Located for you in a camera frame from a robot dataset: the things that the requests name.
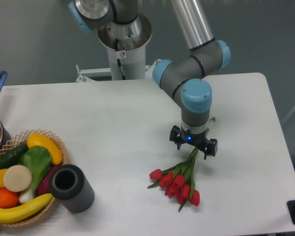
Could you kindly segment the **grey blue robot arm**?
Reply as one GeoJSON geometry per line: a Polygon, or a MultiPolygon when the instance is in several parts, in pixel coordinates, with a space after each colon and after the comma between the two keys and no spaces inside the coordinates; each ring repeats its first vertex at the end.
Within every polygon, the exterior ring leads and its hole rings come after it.
{"type": "MultiPolygon", "coordinates": [[[[173,0],[171,5],[182,29],[190,56],[180,63],[158,61],[152,71],[155,83],[181,109],[181,125],[174,126],[170,141],[178,147],[189,144],[205,156],[215,156],[216,139],[208,139],[212,89],[204,78],[231,60],[228,45],[215,39],[198,0],[173,0]]],[[[151,23],[138,12],[135,0],[74,0],[68,5],[78,27],[97,31],[106,47],[113,80],[143,79],[146,73],[146,45],[151,23]]]]}

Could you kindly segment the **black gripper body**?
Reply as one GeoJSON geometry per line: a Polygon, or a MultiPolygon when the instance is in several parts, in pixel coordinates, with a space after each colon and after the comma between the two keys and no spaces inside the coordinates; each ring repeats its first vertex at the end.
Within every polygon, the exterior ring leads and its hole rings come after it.
{"type": "Polygon", "coordinates": [[[192,134],[191,131],[182,129],[179,136],[179,146],[189,144],[198,149],[203,149],[207,145],[206,131],[192,134]]]}

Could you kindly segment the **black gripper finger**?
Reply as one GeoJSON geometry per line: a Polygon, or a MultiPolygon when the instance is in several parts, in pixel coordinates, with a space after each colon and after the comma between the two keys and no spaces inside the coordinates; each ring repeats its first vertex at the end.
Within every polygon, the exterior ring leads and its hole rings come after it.
{"type": "Polygon", "coordinates": [[[180,150],[182,145],[182,139],[180,135],[181,135],[181,129],[178,126],[174,125],[170,131],[169,140],[176,144],[177,150],[180,150]]]}
{"type": "Polygon", "coordinates": [[[203,152],[204,160],[206,160],[208,156],[215,156],[218,150],[218,140],[205,138],[198,146],[198,149],[203,152]]]}

